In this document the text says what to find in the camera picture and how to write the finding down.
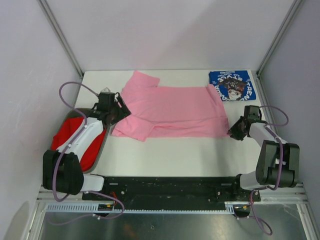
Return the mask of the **pink t shirt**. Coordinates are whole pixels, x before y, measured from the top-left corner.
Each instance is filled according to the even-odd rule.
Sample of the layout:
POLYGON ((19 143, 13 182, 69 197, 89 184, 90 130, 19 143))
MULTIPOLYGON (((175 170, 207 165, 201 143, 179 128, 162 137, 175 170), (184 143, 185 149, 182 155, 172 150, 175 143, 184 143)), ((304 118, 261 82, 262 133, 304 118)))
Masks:
POLYGON ((111 135, 141 142, 148 138, 222 138, 229 130, 223 102, 212 84, 159 86, 160 79, 135 71, 121 91, 131 114, 111 135))

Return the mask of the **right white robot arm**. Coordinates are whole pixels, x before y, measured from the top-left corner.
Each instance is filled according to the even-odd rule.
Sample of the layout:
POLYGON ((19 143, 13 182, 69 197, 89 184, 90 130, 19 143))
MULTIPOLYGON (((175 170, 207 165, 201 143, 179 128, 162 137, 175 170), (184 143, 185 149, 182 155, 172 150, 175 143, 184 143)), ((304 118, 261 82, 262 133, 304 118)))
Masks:
POLYGON ((239 183, 230 188, 231 196, 242 201, 249 191, 294 188, 299 178, 300 147, 277 135, 271 123, 262 119, 262 106, 246 105, 243 115, 228 130, 234 140, 254 139, 260 146, 255 171, 240 174, 239 183))

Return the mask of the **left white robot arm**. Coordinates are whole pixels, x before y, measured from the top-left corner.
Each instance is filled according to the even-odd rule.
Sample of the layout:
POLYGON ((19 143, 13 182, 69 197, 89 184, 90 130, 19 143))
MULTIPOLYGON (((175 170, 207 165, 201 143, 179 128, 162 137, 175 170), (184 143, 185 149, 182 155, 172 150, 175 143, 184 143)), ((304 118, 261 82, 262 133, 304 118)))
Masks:
POLYGON ((109 127, 128 117, 131 112, 121 95, 100 92, 92 108, 75 109, 79 126, 56 148, 47 150, 42 157, 42 186, 46 190, 67 195, 93 191, 100 200, 110 196, 111 188, 104 178, 82 169, 81 161, 89 149, 100 152, 109 127))

